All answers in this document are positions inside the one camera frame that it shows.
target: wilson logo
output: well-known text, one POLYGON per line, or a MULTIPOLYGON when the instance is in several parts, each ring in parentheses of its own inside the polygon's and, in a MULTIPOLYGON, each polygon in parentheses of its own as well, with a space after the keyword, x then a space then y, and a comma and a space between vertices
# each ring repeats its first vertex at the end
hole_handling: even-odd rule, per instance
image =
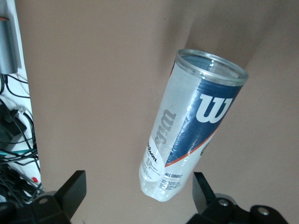
POLYGON ((228 111, 229 106, 231 105, 233 98, 224 99, 218 97, 211 97, 205 94, 201 94, 200 98, 202 99, 199 109, 196 113, 196 119, 201 123, 216 123, 221 120, 221 118, 228 111), (210 103, 213 102, 214 105, 211 111, 207 114, 207 109, 210 103))
POLYGON ((155 137, 155 144, 165 144, 167 142, 167 133, 171 130, 174 119, 176 118, 175 113, 171 113, 169 110, 165 110, 163 117, 161 118, 161 125, 159 125, 157 135, 155 137))

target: red dot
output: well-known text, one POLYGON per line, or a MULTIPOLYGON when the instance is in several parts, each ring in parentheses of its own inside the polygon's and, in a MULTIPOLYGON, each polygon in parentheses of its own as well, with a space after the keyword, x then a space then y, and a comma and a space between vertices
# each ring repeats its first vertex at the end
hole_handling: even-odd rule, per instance
POLYGON ((38 183, 38 179, 36 177, 32 177, 32 180, 34 181, 34 183, 38 183))

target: tennis ball can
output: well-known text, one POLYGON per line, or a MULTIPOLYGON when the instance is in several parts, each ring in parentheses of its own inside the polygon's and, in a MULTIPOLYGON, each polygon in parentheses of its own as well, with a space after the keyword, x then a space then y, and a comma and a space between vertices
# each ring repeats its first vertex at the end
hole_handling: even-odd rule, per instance
POLYGON ((165 202, 184 187, 247 79, 226 59, 178 51, 139 168, 145 195, 165 202))

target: red-orange line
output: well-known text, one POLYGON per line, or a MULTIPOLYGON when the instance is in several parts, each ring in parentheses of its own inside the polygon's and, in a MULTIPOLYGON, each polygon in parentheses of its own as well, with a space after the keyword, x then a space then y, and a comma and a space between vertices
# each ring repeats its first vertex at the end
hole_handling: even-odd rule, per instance
POLYGON ((212 134, 210 134, 209 135, 209 137, 207 137, 201 144, 199 144, 195 149, 193 149, 193 150, 191 150, 190 152, 188 152, 187 154, 185 154, 185 155, 183 155, 183 156, 181 156, 180 158, 178 158, 178 159, 176 159, 176 160, 174 160, 174 161, 172 161, 172 162, 170 162, 170 163, 166 163, 165 164, 165 167, 168 167, 168 166, 170 166, 170 165, 172 165, 172 164, 174 164, 174 163, 176 163, 176 162, 178 162, 178 161, 180 161, 180 160, 182 160, 183 158, 185 158, 185 157, 187 157, 187 156, 189 156, 191 153, 193 153, 193 152, 195 152, 195 150, 197 150, 199 147, 201 147, 215 132, 216 132, 216 130, 215 131, 213 131, 213 133, 212 134))

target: blue label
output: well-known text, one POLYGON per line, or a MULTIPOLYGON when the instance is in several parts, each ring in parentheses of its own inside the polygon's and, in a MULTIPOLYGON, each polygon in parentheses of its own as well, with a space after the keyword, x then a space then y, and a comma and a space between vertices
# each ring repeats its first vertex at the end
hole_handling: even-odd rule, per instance
POLYGON ((202 80, 166 167, 200 147, 217 129, 242 86, 226 86, 202 80))

